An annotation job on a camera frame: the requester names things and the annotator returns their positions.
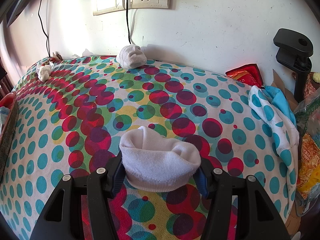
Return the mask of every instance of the black wire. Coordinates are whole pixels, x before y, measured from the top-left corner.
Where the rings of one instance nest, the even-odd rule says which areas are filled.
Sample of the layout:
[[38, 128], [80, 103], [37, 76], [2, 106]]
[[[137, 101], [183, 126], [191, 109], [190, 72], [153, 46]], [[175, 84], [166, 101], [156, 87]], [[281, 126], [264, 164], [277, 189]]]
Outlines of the black wire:
[[41, 16], [40, 16], [41, 3], [42, 3], [42, 0], [40, 0], [39, 10], [38, 10], [38, 16], [39, 16], [39, 19], [40, 19], [40, 22], [41, 22], [42, 31], [43, 31], [44, 35], [47, 37], [47, 41], [46, 41], [45, 44], [46, 44], [46, 47], [47, 47], [48, 55], [49, 55], [49, 57], [50, 57], [49, 36], [48, 36], [48, 35], [45, 33], [45, 31], [44, 31], [43, 23], [42, 23]]
[[130, 39], [130, 30], [129, 30], [129, 18], [128, 18], [128, 11], [129, 11], [129, 0], [127, 0], [127, 6], [126, 6], [126, 17], [127, 17], [127, 27], [128, 27], [128, 39], [129, 39], [129, 43], [131, 44], [131, 39]]

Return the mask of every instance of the bedsheet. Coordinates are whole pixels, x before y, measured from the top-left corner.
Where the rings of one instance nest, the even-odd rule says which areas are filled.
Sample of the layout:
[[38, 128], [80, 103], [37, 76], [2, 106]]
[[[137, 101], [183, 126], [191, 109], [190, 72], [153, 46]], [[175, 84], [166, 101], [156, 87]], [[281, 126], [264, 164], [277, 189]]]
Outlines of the bedsheet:
[[[121, 135], [144, 125], [193, 143], [202, 157], [232, 176], [255, 175], [285, 221], [286, 166], [272, 147], [270, 127], [248, 105], [250, 88], [154, 60], [131, 70], [109, 56], [64, 60], [55, 63], [45, 83], [33, 65], [14, 88], [20, 115], [0, 185], [3, 216], [20, 239], [29, 239], [63, 174], [84, 176], [104, 166], [117, 155]], [[209, 205], [193, 179], [166, 193], [137, 190], [125, 181], [110, 201], [121, 240], [199, 239]], [[235, 198], [230, 240], [236, 214]], [[83, 222], [91, 239], [85, 201]]]

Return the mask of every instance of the black cable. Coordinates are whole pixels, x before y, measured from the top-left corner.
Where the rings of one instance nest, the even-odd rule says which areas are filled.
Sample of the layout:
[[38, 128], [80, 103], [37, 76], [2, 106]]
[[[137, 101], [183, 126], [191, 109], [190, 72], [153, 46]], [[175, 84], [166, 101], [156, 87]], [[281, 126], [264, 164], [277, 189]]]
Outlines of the black cable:
[[128, 39], [129, 39], [129, 43], [131, 44], [131, 39], [130, 39], [130, 30], [129, 30], [129, 18], [128, 18], [128, 11], [129, 11], [129, 0], [127, 0], [127, 6], [126, 6], [126, 17], [127, 17], [127, 27], [128, 27]]
[[45, 31], [44, 31], [43, 23], [42, 23], [41, 16], [40, 16], [41, 3], [42, 3], [42, 0], [40, 0], [39, 10], [38, 10], [38, 16], [39, 16], [39, 19], [40, 19], [40, 22], [41, 22], [42, 31], [43, 31], [44, 35], [47, 37], [47, 41], [46, 41], [45, 44], [46, 44], [46, 47], [47, 47], [48, 55], [49, 55], [49, 57], [50, 57], [49, 36], [48, 36], [48, 35], [45, 33]]

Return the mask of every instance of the rolled white sock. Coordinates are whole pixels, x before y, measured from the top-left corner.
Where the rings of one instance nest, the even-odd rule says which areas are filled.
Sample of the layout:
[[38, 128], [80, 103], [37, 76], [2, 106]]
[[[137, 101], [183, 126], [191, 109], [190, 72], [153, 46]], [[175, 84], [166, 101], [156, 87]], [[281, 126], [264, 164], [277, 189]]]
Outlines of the rolled white sock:
[[187, 184], [201, 163], [193, 144], [163, 138], [145, 126], [126, 132], [120, 149], [129, 183], [146, 191], [168, 192]]
[[120, 63], [121, 67], [126, 69], [137, 68], [145, 65], [147, 62], [147, 58], [140, 47], [133, 44], [122, 48], [116, 60]]

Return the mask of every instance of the balled-up sock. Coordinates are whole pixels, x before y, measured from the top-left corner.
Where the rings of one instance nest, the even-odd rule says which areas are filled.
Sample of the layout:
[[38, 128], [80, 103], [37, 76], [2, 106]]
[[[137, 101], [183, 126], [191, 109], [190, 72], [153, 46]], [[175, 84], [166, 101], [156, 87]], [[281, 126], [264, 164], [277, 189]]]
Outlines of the balled-up sock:
[[146, 191], [168, 192], [187, 184], [201, 163], [193, 144], [163, 138], [145, 126], [126, 132], [120, 149], [129, 183]]

